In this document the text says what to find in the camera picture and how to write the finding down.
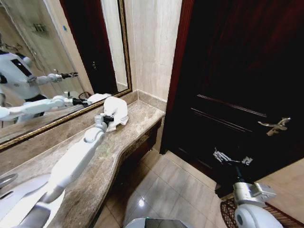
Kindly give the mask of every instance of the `white towel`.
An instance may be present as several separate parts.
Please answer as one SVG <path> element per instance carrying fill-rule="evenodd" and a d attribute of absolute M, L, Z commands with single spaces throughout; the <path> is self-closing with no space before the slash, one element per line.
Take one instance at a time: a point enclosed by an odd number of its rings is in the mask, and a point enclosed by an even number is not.
<path fill-rule="evenodd" d="M 107 132 L 115 131 L 116 126 L 126 125 L 129 120 L 127 103 L 117 97 L 110 96 L 104 101 L 104 113 L 101 115 L 113 115 L 114 121 L 109 122 Z"/>

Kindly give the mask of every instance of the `dark wooden door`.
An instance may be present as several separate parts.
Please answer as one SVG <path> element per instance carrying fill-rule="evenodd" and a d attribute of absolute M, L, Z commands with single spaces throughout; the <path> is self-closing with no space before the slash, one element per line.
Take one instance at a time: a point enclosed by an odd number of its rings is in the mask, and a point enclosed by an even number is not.
<path fill-rule="evenodd" d="M 118 92 L 100 0 L 60 0 L 94 93 Z"/>
<path fill-rule="evenodd" d="M 162 150 L 196 164 L 219 194 L 235 173 L 213 157 L 215 147 L 253 158 L 243 170 L 253 181 L 304 157 L 303 53 L 303 1 L 184 1 Z M 282 117 L 288 129 L 273 136 L 258 123 Z"/>

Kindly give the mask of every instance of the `tile floor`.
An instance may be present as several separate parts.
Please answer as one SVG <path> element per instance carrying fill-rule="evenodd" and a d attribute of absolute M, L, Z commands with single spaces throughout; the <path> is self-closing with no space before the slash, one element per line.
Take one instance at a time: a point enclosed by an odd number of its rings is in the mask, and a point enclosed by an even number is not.
<path fill-rule="evenodd" d="M 179 219 L 194 228 L 225 228 L 215 182 L 171 152 L 152 150 L 121 170 L 95 228 L 122 228 L 140 217 Z"/>

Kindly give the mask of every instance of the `gold mirror frame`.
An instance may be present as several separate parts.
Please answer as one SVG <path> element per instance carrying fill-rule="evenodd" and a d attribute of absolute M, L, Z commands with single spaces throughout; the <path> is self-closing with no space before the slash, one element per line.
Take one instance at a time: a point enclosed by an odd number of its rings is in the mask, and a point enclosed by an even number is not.
<path fill-rule="evenodd" d="M 124 0 L 117 0 L 118 3 L 118 11 L 119 11 L 119 19 L 120 19 L 120 25 L 121 25 L 121 31 L 122 31 L 122 39 L 123 39 L 123 53 L 124 53 L 124 61 L 125 61 L 125 68 L 126 68 L 126 74 L 127 74 L 127 81 L 128 81 L 128 88 L 115 94 L 116 97 L 121 97 L 129 92 L 132 91 L 132 83 L 131 83 L 131 69 L 130 69 L 130 59 L 129 59 L 129 48 L 128 48 L 128 38 L 127 38 L 127 27 L 126 27 L 126 21 L 125 21 L 125 7 L 124 7 Z M 17 145 L 19 143 L 22 143 L 30 138 L 35 137 L 38 134 L 41 134 L 43 132 L 46 132 L 60 124 L 63 124 L 71 119 L 74 119 L 82 114 L 85 114 L 89 111 L 92 111 L 96 108 L 101 107 L 104 104 L 105 100 L 96 102 L 88 107 L 85 107 L 79 111 L 76 111 L 74 113 L 68 114 L 66 116 L 60 117 L 59 119 L 43 126 L 38 129 L 35 129 L 31 132 L 25 133 L 21 136 L 17 136 L 13 139 L 7 140 L 0 144 L 0 152 L 13 147 L 14 145 Z"/>

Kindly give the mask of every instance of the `marble countertop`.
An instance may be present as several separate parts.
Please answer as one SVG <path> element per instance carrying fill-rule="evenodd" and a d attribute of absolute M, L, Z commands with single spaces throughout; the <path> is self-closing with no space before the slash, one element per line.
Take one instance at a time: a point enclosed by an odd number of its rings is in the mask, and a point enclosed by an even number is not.
<path fill-rule="evenodd" d="M 61 207 L 49 227 L 88 227 L 111 187 L 124 152 L 164 116 L 163 111 L 139 100 L 128 106 L 128 113 L 126 126 L 118 126 L 116 131 L 107 133 L 88 167 L 67 187 Z M 3 191 L 50 173 L 54 164 L 79 141 L 85 130 L 4 174 L 18 173 L 19 176 Z"/>

